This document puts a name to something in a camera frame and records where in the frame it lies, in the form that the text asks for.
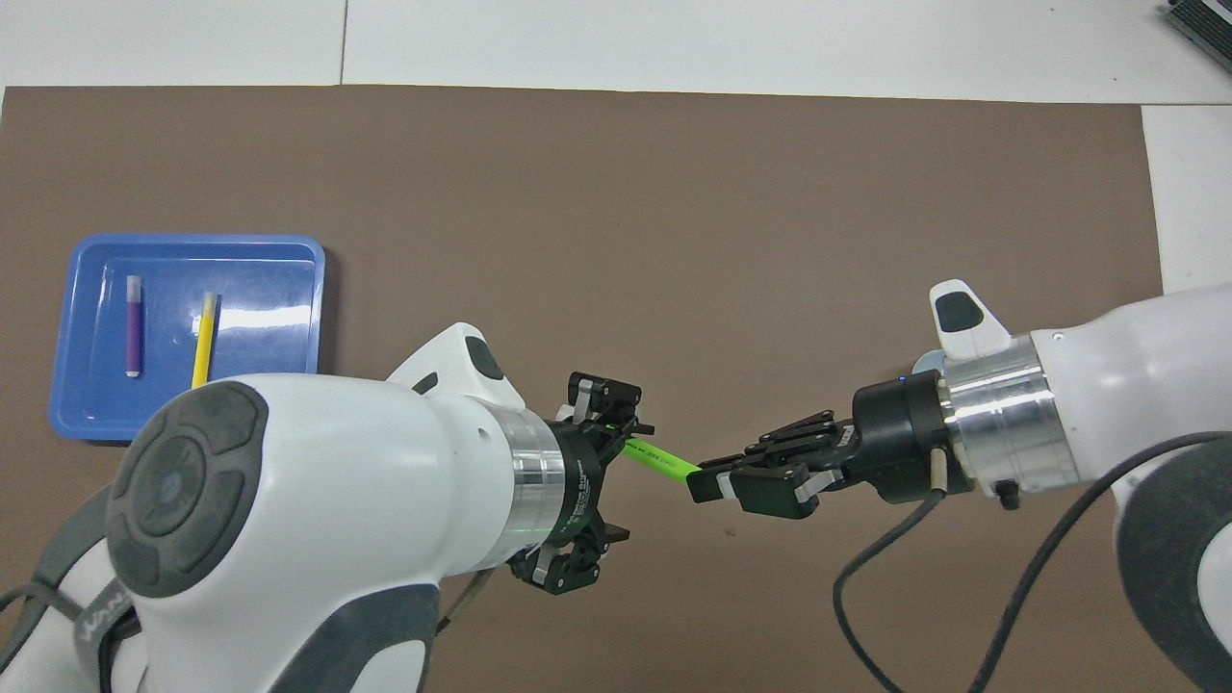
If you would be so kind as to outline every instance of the plastic tray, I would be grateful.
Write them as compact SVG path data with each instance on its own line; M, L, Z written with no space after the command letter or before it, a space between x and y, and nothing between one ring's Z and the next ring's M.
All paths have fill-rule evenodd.
M143 359L124 371L126 279L142 277ZM315 372L325 253L306 236L91 236L69 261L48 417L57 433L132 440L187 390L206 291L218 293L209 379Z

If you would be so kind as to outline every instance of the marker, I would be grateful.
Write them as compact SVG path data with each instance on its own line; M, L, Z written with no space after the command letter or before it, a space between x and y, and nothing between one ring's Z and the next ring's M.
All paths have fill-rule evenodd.
M137 377L142 375L142 277L131 274L127 284L128 328L124 374L128 377Z
M209 379L209 358L214 348L214 313L218 312L218 295L206 291L201 308L201 328L197 332L197 356L192 361L192 386L201 387Z
M697 465L686 462L671 453L660 450L646 440L638 440L637 438L630 438L625 441L623 453L652 470L674 478L680 483L687 483L685 477L701 469Z

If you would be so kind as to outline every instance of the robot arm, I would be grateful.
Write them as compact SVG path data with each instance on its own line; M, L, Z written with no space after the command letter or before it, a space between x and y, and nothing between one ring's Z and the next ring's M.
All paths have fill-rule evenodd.
M639 398L574 374L573 416L543 420L466 324L383 382L186 392L73 520L87 547L36 576L81 612L28 603L0 691L423 687L444 577L508 562L553 594L595 582L628 536L598 503L625 440L653 432Z
M944 351L857 391L850 419L821 412L702 464L687 478L694 499L803 518L819 492L867 481L887 502L917 501L940 457L949 493L978 487L1014 509L1023 494L1094 482L1162 440L1232 429L1232 285L1019 337L961 281L930 298ZM1232 681L1232 443L1143 464L1112 490L1135 612L1181 671L1222 689Z

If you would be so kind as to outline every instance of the silver metal ring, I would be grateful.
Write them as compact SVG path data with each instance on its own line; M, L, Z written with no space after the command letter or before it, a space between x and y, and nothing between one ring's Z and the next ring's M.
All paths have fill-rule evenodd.
M1004 351L946 361L940 387L945 423L963 471L984 493L998 481L1025 492L1078 482L1047 375L1030 335Z
M564 503L564 456L552 429L530 409L487 408L509 443L514 496L505 528L480 566L504 562L522 549L542 544Z

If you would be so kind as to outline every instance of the black cable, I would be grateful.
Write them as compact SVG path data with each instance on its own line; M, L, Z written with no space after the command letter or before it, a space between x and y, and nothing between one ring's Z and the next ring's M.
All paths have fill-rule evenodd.
M933 512L933 508L941 502L941 498L945 498L945 491L939 488L929 491L924 502L922 502L912 512L912 514L907 515L907 519L898 523L897 527L883 534L881 539L873 541L867 549L860 551L834 580L834 617L839 621L839 628L843 629L843 638L846 639L848 645L851 647L851 651L855 652L855 656L860 657L860 661L864 662L869 673L871 673L877 682L880 682L886 691L890 691L891 693L902 693L903 689L894 686L894 682L886 676L886 672L881 671L881 667L878 667L876 662L872 661L872 657L865 652L864 647L860 646L860 641L856 639L855 633L851 631L851 624L848 623L846 610L843 609L843 588L846 586L848 578L851 577L855 571L860 570L864 564L869 562L873 556L882 552L887 546L897 541L898 538L907 534L913 527L919 524L919 522Z
M441 618L436 624L436 635L440 635L442 630L450 626L451 623L457 620L468 608L471 608L471 602L479 596L479 591L483 589L484 584L488 584L488 578L492 577L493 571L496 568L484 568L476 572L471 577L471 582L467 583L466 588L462 589L462 594L453 602L446 612L445 617Z
M64 614L64 617L69 620L76 620L76 618L81 615L81 607L76 605L71 599L59 593L57 589L53 589L42 582L27 582L21 587L14 587L4 594L0 594L0 612L9 608L9 604L21 597L26 597L27 599L38 599L39 602Z
M1018 587L1014 589L1014 594L1009 598L1009 603L1005 605L1005 613L1002 615L1000 625L997 626L997 634L993 635L993 640L988 646L988 652L984 655L984 661L979 666L979 672L976 675L975 681L971 682L971 688L968 693L981 693L987 686L988 681L993 676L993 670L997 668L997 662L1000 660L1002 651L1005 649L1005 641L1009 639L1009 631L1014 628L1014 621L1018 619L1019 612L1023 609L1023 603L1026 601L1027 592L1035 584L1035 580L1040 577L1040 572L1044 570L1044 564L1052 556L1052 552L1064 539L1066 534L1073 528L1095 499L1099 498L1105 491L1108 491L1112 483L1126 474L1133 471L1136 467L1158 457L1159 455L1172 453L1180 448L1188 448L1189 445L1198 445L1200 443L1210 443L1211 440L1218 440L1221 438L1232 437L1232 432L1205 432L1205 433L1191 433L1188 435L1178 435L1177 438L1170 438L1152 445L1146 450L1142 450L1137 455L1125 460L1124 462L1116 465L1108 471L1104 476L1099 478L1095 483L1087 490L1085 493L1079 497L1073 506L1066 511L1066 514L1061 517L1061 522L1052 529L1044 544L1040 545L1040 550L1035 552L1035 557L1031 559L1031 564L1027 565L1026 571L1023 577L1018 581Z
M120 656L120 646L133 635L142 631L142 624L137 619L137 612L132 607L116 625L102 636L99 644L99 693L112 693L111 676L115 672L116 657Z

